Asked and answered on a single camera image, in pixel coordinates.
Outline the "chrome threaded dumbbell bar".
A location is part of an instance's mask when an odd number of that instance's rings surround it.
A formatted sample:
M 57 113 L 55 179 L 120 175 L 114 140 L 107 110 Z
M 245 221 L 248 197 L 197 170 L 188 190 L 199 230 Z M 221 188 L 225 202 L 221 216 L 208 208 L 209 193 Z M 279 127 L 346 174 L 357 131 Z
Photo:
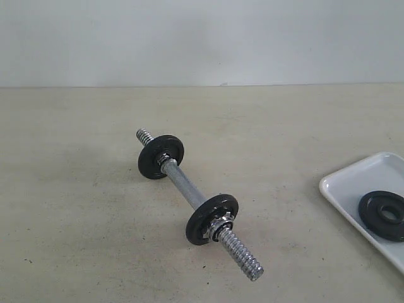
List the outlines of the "chrome threaded dumbbell bar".
M 150 140 L 156 138 L 144 128 L 137 130 L 136 137 L 143 147 Z M 161 171 L 167 175 L 166 177 L 171 180 L 184 199 L 194 209 L 194 212 L 208 200 L 181 170 L 180 165 L 177 164 L 175 159 L 164 155 L 159 162 L 161 163 Z M 263 267 L 250 250 L 236 236 L 233 228 L 232 230 L 223 229 L 219 233 L 218 240 L 248 279 L 256 281 L 261 277 L 264 273 Z

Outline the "black weight plate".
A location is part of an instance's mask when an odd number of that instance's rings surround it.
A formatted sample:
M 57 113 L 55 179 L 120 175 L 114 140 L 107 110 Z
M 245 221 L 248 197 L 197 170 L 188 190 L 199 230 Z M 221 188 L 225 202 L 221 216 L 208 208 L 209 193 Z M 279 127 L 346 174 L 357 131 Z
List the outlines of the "black weight plate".
M 403 196 L 389 191 L 372 191 L 359 201 L 359 215 L 377 236 L 403 242 Z
M 204 234 L 209 223 L 229 212 L 234 218 L 239 211 L 238 201 L 231 194 L 218 194 L 205 201 L 190 217 L 186 225 L 186 237 L 194 245 L 202 246 L 209 242 Z

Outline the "black weight plate far end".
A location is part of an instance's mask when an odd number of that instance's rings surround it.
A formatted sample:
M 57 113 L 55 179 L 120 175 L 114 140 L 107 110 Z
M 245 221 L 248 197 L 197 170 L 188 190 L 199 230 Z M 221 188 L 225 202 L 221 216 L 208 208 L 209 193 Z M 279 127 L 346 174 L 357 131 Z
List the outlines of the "black weight plate far end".
M 180 165 L 184 158 L 184 145 L 173 135 L 161 135 L 150 140 L 138 157 L 138 169 L 142 176 L 148 179 L 162 179 L 167 175 L 161 171 L 159 160 L 162 156 L 176 160 Z

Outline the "chrome star collar nut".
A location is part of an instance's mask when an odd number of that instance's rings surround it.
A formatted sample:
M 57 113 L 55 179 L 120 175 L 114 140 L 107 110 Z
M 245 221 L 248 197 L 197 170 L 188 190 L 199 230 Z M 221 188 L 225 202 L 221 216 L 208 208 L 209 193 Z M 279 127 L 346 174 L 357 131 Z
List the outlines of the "chrome star collar nut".
M 208 226 L 202 233 L 203 239 L 208 239 L 209 241 L 218 242 L 219 233 L 223 229 L 232 230 L 234 224 L 234 216 L 231 212 L 227 211 L 224 215 L 218 217 L 214 216 L 213 219 L 208 222 Z

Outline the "white rectangular tray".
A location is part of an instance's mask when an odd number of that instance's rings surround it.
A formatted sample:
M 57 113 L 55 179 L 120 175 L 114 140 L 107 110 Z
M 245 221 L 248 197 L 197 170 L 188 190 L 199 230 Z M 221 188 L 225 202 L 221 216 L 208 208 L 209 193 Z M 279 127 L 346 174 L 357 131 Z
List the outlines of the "white rectangular tray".
M 372 191 L 388 191 L 403 196 L 403 158 L 379 152 L 323 177 L 321 194 L 386 259 L 403 273 L 403 243 L 383 239 L 370 231 L 359 215 L 360 199 Z

